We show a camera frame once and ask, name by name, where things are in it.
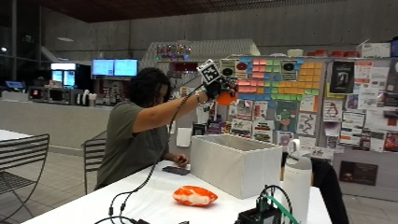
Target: ceiling light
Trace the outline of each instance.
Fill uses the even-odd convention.
[[[65,42],[73,42],[73,40],[68,37],[59,37],[59,40],[63,40]]]

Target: person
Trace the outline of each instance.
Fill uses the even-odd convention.
[[[151,166],[161,152],[161,159],[185,167],[189,160],[184,154],[168,150],[166,124],[178,110],[176,119],[197,108],[200,103],[217,98],[221,84],[216,81],[205,91],[168,102],[170,82],[165,73],[153,67],[144,68],[131,78],[129,101],[115,105],[107,125],[104,159],[97,173],[100,189]]]

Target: hand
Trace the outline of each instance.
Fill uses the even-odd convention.
[[[185,167],[189,160],[184,154],[176,154],[173,156],[173,162],[178,167]]]

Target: desk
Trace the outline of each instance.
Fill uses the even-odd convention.
[[[0,141],[29,137],[24,133],[15,133],[0,129]]]
[[[137,220],[141,218],[151,224],[177,224],[186,220],[190,224],[233,224],[237,220],[237,213],[254,208],[256,197],[240,200],[193,175],[180,176],[164,172],[161,168],[170,164],[170,161],[163,161],[157,165],[149,183],[131,196],[124,210],[127,217],[133,217]],[[148,174],[149,168],[44,213],[27,221],[25,224],[95,223],[107,217],[108,207],[115,195],[133,190],[143,183]],[[218,199],[206,208],[180,205],[172,195],[174,190],[184,185],[193,185],[212,190]],[[124,197],[120,197],[116,201],[115,214],[119,214],[123,200]],[[332,224],[332,221],[321,192],[317,188],[312,188],[308,224],[320,223]]]

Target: metal chair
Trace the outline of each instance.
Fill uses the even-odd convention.
[[[37,183],[47,163],[48,143],[49,134],[41,134],[27,138],[0,141],[0,194],[12,191],[17,200],[21,203],[21,206],[16,209],[16,211],[8,217],[0,220],[0,223],[8,218],[11,218],[23,207],[25,207],[25,209],[28,210],[27,201],[33,191],[36,190]],[[40,165],[40,173],[37,175],[37,179],[31,180],[11,173],[11,168],[20,167],[36,162],[43,163]],[[23,201],[15,191],[29,185],[33,185],[33,189],[28,197]]]
[[[85,194],[87,190],[87,174],[96,172],[104,157],[105,139],[91,139],[84,143],[84,157],[85,157]]]

